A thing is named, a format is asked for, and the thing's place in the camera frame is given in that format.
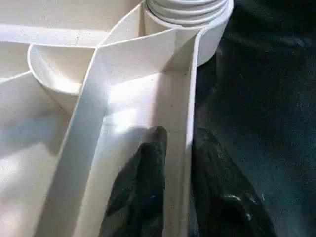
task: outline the curved compartment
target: curved compartment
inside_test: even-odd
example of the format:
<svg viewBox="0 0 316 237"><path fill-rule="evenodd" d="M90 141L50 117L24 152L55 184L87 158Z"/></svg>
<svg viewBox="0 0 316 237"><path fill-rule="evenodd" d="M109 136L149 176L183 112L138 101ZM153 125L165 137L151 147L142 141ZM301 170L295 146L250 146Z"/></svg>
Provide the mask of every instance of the curved compartment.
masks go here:
<svg viewBox="0 0 316 237"><path fill-rule="evenodd" d="M0 101L0 236L32 237L69 115L30 72L0 82Z"/></svg>
<svg viewBox="0 0 316 237"><path fill-rule="evenodd" d="M28 63L36 79L72 113L94 48L31 45Z"/></svg>
<svg viewBox="0 0 316 237"><path fill-rule="evenodd" d="M23 43L96 46L141 0L4 0L0 38Z"/></svg>
<svg viewBox="0 0 316 237"><path fill-rule="evenodd" d="M169 27L161 25L151 17L148 17L148 11L146 2L142 2L136 6L113 27L100 46L147 36L169 29Z"/></svg>
<svg viewBox="0 0 316 237"><path fill-rule="evenodd" d="M183 177L191 155L194 39L169 30L96 51L36 236L97 237L118 172L141 134L156 125L168 132L164 232L178 236L186 224L182 207L188 199L182 195L189 188Z"/></svg>

